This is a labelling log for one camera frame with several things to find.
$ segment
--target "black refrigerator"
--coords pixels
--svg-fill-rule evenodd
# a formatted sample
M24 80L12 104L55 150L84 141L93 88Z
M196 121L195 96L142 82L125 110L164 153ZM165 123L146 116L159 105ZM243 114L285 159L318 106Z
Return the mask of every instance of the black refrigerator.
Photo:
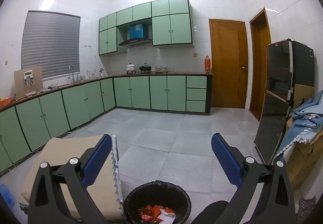
M314 52L287 39L267 45L267 83L255 145L270 164L291 111L314 95Z

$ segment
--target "silver screw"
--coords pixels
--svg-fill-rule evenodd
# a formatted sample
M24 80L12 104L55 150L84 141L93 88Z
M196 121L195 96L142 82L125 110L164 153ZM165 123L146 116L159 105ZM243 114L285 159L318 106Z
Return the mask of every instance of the silver screw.
M78 161L79 160L75 157L75 158L70 159L69 163L72 164L72 165L75 165L75 164L78 163Z
M45 168L45 167L47 167L47 166L48 166L47 162L42 162L42 163L40 164L40 167L41 167L41 168Z
M277 166L279 166L279 167L283 167L283 166L284 166L284 163L283 163L283 162L281 162L281 161L277 161L277 162L276 162L276 165L277 165Z
M248 156L246 159L245 159L249 164L252 164L255 162L255 160L251 157L251 156Z

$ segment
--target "gray roller blind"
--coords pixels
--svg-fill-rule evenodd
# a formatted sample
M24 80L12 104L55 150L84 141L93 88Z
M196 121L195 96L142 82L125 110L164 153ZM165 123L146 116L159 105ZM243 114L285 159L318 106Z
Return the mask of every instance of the gray roller blind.
M43 78L80 71L80 17L28 11L21 47L21 67L42 66Z

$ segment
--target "countertop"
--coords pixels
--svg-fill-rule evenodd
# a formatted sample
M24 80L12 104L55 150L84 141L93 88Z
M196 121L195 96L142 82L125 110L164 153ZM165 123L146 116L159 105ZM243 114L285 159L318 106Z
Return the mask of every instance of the countertop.
M16 106L18 104L21 104L23 102L26 102L28 100L43 96L43 95L47 95L53 92L57 92L57 91L61 91L63 89L67 89L67 88L71 88L71 87L75 87L75 86L79 86L79 85L84 85L86 83L90 83L90 82L95 82L95 81L100 81L100 80L104 80L104 79L109 79L109 78L117 78L117 77L132 77L132 76L155 76L155 75L212 75L212 73L194 73L194 72L172 72L172 73L162 73L162 74L156 74L156 73L150 73L150 74L113 74L113 75L106 75L104 77L98 77L98 78L93 78L93 79L88 79L82 82L75 82L75 83L70 83L70 84L66 84L63 86L59 86L57 89L54 90L50 90L47 92L43 92L43 93L38 93L38 94L34 94L28 97L24 97L22 99L19 99L17 101L15 101L14 103L9 104L8 106L4 107L4 108L0 108L0 112L9 109L10 107Z

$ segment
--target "gray tile floor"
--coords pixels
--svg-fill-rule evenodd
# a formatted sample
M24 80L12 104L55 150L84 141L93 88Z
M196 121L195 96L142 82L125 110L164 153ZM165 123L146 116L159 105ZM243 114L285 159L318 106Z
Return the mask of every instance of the gray tile floor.
M244 156L253 156L261 162L253 143L257 128L258 121L245 109L212 108L210 116L115 109L66 138L116 135L124 198L149 181L180 185L192 201L186 222L190 224L207 205L218 200L229 201L236 190L211 149L212 135L221 133ZM0 179L0 184L5 183L16 198L36 156ZM250 207L243 222L251 217ZM19 205L15 205L14 212L22 224L27 223Z

